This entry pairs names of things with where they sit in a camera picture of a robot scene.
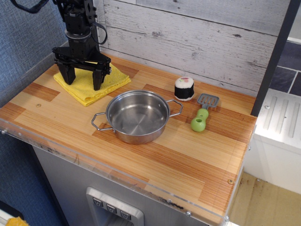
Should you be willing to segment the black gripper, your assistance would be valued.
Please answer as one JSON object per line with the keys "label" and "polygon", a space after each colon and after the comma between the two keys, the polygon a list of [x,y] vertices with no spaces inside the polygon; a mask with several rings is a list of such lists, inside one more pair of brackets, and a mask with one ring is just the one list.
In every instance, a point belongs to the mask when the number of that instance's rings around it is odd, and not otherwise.
{"label": "black gripper", "polygon": [[98,91],[106,75],[111,73],[111,59],[100,53],[98,37],[68,39],[67,47],[54,47],[55,63],[64,81],[71,85],[76,78],[75,69],[93,72],[94,90]]}

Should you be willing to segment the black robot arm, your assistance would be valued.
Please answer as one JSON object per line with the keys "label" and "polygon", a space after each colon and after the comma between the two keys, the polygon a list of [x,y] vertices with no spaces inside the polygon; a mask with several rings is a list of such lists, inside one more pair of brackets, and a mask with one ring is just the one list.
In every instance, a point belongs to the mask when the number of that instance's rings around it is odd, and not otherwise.
{"label": "black robot arm", "polygon": [[63,22],[69,46],[53,48],[55,63],[64,81],[71,85],[76,78],[75,69],[91,71],[94,90],[99,90],[106,75],[111,73],[111,59],[100,53],[96,22],[97,14],[92,0],[55,0]]}

